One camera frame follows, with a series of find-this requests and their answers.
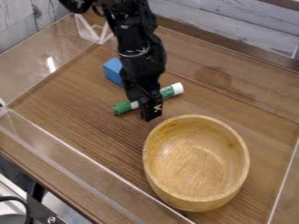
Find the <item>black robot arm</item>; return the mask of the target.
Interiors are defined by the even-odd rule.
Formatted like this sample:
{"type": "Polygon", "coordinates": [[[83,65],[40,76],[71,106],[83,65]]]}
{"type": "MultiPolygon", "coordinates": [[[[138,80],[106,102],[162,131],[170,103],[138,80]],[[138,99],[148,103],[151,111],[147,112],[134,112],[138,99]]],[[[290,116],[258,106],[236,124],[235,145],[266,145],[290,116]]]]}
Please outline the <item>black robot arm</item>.
{"type": "Polygon", "coordinates": [[[163,114],[159,78],[166,70],[167,52],[155,35],[156,15],[147,0],[59,0],[68,11],[88,10],[107,20],[116,37],[126,96],[139,102],[142,117],[150,122],[163,114]]]}

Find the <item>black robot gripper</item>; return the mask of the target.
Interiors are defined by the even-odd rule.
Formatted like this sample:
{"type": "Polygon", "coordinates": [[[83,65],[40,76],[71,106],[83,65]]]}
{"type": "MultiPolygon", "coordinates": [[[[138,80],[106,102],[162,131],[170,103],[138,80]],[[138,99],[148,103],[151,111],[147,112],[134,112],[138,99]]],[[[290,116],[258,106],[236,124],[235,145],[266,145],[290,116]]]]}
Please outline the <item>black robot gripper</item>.
{"type": "Polygon", "coordinates": [[[167,52],[160,38],[150,39],[148,52],[134,58],[120,58],[122,81],[127,99],[138,101],[142,118],[151,122],[163,113],[159,78],[166,70],[167,52]]]}

